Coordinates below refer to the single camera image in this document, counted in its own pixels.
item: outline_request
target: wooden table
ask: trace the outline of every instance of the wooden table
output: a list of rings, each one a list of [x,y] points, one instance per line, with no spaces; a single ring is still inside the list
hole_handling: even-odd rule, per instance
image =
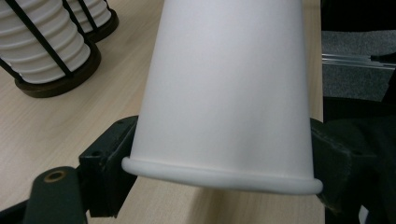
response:
[[[109,0],[120,18],[97,44],[102,62],[78,88],[35,99],[0,70],[0,210],[28,198],[34,178],[57,166],[78,166],[78,155],[118,119],[137,115],[162,0]],[[319,0],[304,0],[311,117],[321,119]],[[117,219],[90,223],[324,222],[316,196],[201,189],[139,177]]]

